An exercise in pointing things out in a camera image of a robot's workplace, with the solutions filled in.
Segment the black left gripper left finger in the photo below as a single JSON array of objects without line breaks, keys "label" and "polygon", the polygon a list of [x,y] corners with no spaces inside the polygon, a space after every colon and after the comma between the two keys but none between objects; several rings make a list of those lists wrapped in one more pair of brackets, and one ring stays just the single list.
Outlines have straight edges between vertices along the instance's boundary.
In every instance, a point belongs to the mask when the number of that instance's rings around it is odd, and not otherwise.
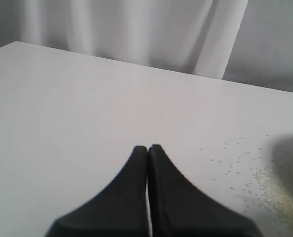
[{"label": "black left gripper left finger", "polygon": [[58,218],[48,237],[147,237],[147,158],[135,146],[114,179],[94,198]]}]

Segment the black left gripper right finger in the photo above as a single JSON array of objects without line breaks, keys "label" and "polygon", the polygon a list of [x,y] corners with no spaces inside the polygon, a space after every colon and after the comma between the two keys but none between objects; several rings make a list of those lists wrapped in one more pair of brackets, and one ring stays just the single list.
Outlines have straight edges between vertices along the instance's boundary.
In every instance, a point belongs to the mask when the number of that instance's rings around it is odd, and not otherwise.
[{"label": "black left gripper right finger", "polygon": [[213,200],[175,167],[160,145],[148,151],[147,189],[155,237],[260,237],[249,218]]}]

